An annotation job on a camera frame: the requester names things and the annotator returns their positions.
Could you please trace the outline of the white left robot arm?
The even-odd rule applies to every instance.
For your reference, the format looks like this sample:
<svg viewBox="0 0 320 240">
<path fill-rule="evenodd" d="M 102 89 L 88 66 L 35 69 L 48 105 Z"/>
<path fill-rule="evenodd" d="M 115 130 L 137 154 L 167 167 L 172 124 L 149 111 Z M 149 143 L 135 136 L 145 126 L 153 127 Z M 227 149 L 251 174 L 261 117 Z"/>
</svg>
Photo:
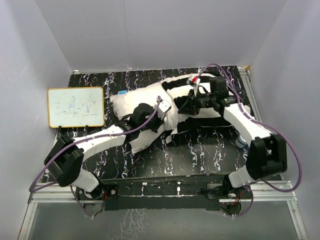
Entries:
<svg viewBox="0 0 320 240">
<path fill-rule="evenodd" d="M 44 161 L 59 186 L 74 186 L 93 200 L 103 195 L 103 183 L 82 168 L 90 157 L 113 147 L 129 143 L 132 154 L 147 148 L 163 131 L 164 119 L 171 105 L 158 101 L 155 107 L 140 103 L 120 122 L 91 135 L 78 138 L 61 137 Z"/>
</svg>

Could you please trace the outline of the white pillow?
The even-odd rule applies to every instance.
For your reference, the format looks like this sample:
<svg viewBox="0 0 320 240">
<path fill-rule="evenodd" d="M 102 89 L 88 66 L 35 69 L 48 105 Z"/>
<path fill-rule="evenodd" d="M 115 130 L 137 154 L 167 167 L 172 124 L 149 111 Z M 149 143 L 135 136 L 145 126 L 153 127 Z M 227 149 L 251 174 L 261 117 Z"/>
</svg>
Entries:
<svg viewBox="0 0 320 240">
<path fill-rule="evenodd" d="M 133 154 L 149 147 L 166 131 L 177 134 L 178 124 L 185 122 L 189 116 L 178 114 L 178 107 L 174 98 L 164 90 L 159 82 L 137 88 L 125 94 L 113 95 L 110 98 L 117 118 L 119 120 L 128 119 L 128 125 L 136 128 L 151 116 L 158 104 L 158 97 L 162 99 L 165 106 L 160 106 L 152 120 L 141 130 L 126 137 Z"/>
</svg>

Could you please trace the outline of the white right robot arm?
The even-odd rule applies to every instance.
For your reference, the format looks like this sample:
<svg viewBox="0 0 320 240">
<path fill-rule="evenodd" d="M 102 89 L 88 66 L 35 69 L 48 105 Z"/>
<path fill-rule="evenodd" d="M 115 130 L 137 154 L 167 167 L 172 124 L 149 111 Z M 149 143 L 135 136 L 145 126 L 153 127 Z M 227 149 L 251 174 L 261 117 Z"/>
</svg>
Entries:
<svg viewBox="0 0 320 240">
<path fill-rule="evenodd" d="M 233 199 L 241 188 L 265 177 L 283 173 L 287 170 L 287 144 L 279 134 L 274 134 L 259 125 L 245 110 L 238 96 L 229 93 L 223 77 L 209 79 L 210 90 L 200 92 L 200 78 L 190 76 L 186 83 L 192 87 L 180 114 L 198 115 L 200 109 L 212 108 L 231 123 L 248 145 L 245 166 L 229 173 L 216 190 Z"/>
</svg>

